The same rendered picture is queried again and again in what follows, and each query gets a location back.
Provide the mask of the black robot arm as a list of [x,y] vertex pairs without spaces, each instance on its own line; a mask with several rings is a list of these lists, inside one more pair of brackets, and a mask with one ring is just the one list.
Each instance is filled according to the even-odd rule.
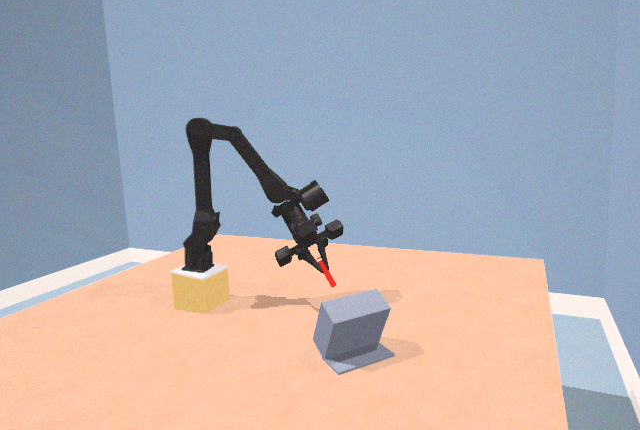
[[[212,139],[229,141],[233,145],[257,176],[270,202],[278,204],[291,200],[279,206],[274,205],[271,212],[276,218],[281,215],[286,225],[294,217],[305,214],[300,202],[306,211],[313,212],[330,201],[316,180],[301,190],[288,186],[266,165],[237,126],[213,124],[206,118],[193,118],[186,124],[185,131],[193,154],[196,210],[192,233],[183,242],[182,271],[204,273],[214,266],[213,252],[208,243],[214,238],[221,225],[220,212],[214,212],[212,207],[209,157]],[[316,235],[317,227],[320,225],[322,220],[318,213],[311,215],[310,220],[305,220],[297,226],[295,223],[290,225],[295,242],[298,243],[300,238],[312,232]]]

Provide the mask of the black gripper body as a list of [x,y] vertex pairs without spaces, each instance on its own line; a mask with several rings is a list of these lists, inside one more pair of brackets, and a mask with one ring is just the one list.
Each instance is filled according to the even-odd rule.
[[[290,230],[291,234],[292,234],[292,230],[290,225],[295,223],[295,225],[297,226],[303,223],[303,221],[305,220],[309,220],[305,214],[298,215],[293,219],[291,219],[287,224],[287,227]],[[279,264],[280,267],[283,267],[289,264],[292,261],[292,256],[295,254],[297,256],[298,251],[306,247],[310,247],[314,244],[317,245],[317,241],[325,237],[328,237],[329,239],[334,240],[335,238],[343,234],[343,228],[344,226],[342,225],[341,221],[336,219],[328,223],[327,225],[325,225],[325,230],[323,232],[316,235],[313,234],[314,232],[307,234],[306,236],[300,238],[300,241],[298,241],[296,246],[290,249],[287,245],[282,247],[281,249],[275,251],[275,254],[274,254],[277,260],[277,263]]]

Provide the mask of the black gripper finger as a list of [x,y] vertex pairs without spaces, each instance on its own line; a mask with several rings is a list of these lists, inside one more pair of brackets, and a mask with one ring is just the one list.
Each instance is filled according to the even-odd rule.
[[318,262],[315,260],[315,258],[312,256],[308,247],[298,251],[297,256],[299,261],[301,260],[306,261],[307,263],[311,264],[314,268],[316,268],[319,272],[323,274],[322,268],[320,267]]
[[325,247],[327,247],[327,246],[328,246],[328,238],[327,237],[317,241],[318,252],[319,252],[319,254],[320,254],[325,266],[329,270],[329,265],[328,265],[328,260],[327,260],[327,256],[326,256],[326,250],[325,250]]

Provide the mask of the red peg with white band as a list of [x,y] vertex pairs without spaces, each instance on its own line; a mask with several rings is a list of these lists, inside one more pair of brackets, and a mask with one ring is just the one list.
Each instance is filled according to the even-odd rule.
[[327,267],[325,266],[323,260],[321,257],[317,258],[316,261],[318,262],[318,264],[320,265],[320,267],[323,270],[323,273],[325,275],[325,277],[327,278],[329,284],[331,285],[331,287],[335,287],[337,284],[335,283],[333,277],[331,276],[330,272],[328,271]]

